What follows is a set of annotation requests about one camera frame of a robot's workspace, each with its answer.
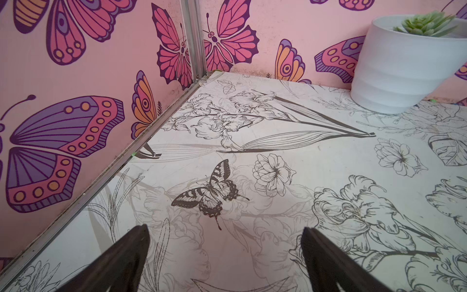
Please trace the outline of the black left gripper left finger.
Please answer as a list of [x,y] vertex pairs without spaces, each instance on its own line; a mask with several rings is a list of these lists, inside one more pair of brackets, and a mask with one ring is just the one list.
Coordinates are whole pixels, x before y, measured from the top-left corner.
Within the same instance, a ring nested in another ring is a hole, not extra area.
[[135,226],[59,292],[136,292],[150,247],[147,225]]

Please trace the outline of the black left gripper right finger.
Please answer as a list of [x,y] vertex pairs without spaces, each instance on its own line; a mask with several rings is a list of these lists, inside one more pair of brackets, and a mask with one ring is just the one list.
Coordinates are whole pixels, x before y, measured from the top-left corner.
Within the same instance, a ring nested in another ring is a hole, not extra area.
[[314,292],[389,292],[316,228],[304,228],[300,241]]

